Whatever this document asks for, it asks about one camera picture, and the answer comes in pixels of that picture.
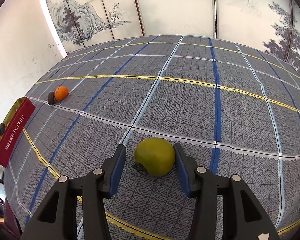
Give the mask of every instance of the blue gripper pad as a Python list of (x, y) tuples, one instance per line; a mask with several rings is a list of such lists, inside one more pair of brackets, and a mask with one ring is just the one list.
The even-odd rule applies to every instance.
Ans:
[(112, 198), (117, 192), (125, 162), (126, 147), (119, 144), (114, 155), (105, 159), (101, 166), (101, 169), (105, 172), (102, 187), (103, 198)]
[(173, 145), (175, 151), (175, 167), (182, 192), (189, 198), (196, 197), (198, 188), (194, 170), (198, 167), (194, 158), (186, 156), (180, 143)]

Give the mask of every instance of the dark brown object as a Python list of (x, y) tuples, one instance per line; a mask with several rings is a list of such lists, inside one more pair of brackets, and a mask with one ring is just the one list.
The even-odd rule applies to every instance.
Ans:
[(50, 92), (48, 95), (48, 104), (49, 106), (53, 106), (57, 100), (54, 97), (54, 91)]

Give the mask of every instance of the silver screw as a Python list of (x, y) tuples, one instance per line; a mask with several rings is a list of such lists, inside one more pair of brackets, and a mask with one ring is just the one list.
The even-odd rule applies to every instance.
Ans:
[(199, 173), (205, 173), (206, 171), (207, 171), (207, 169), (205, 167), (199, 166), (197, 168), (197, 172), (199, 172)]
[(233, 176), (232, 176), (232, 179), (233, 179), (234, 181), (240, 181), (240, 180), (241, 180), (241, 177), (240, 177), (239, 175), (233, 175)]
[(65, 182), (67, 180), (67, 177), (61, 176), (58, 180), (59, 180), (59, 182)]
[(100, 169), (100, 168), (94, 169), (93, 173), (96, 174), (96, 175), (99, 175), (99, 174), (102, 173), (102, 169)]

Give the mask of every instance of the painted mountain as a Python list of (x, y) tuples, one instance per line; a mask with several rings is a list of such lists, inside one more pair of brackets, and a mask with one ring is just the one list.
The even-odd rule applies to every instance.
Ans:
[(48, 9), (61, 41), (81, 44), (93, 35), (109, 28), (89, 3), (80, 5), (75, 0), (53, 3), (46, 0)]

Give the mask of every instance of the white wall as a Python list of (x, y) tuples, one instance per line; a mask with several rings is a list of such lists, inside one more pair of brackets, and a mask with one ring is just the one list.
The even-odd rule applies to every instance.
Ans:
[(65, 56), (45, 0), (4, 2), (0, 7), (0, 123), (13, 103)]

